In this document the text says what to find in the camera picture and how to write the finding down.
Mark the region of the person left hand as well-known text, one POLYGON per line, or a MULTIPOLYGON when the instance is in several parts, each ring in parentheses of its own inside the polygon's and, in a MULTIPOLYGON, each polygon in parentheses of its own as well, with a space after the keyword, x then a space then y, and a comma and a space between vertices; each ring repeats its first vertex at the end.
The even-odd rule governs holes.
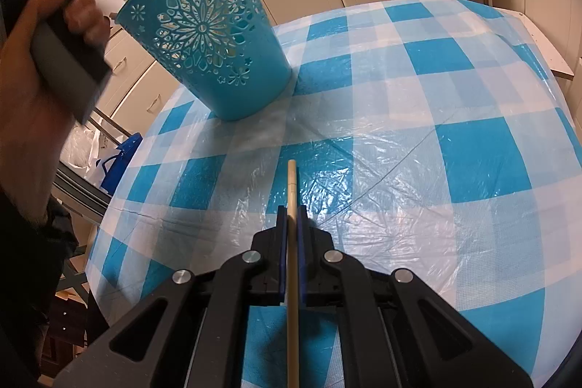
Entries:
POLYGON ((36 27, 60 11, 70 32, 103 47, 109 20, 95 0, 29 0, 1 50, 1 189, 33 224, 46 208, 73 115, 40 82, 29 47, 36 27))

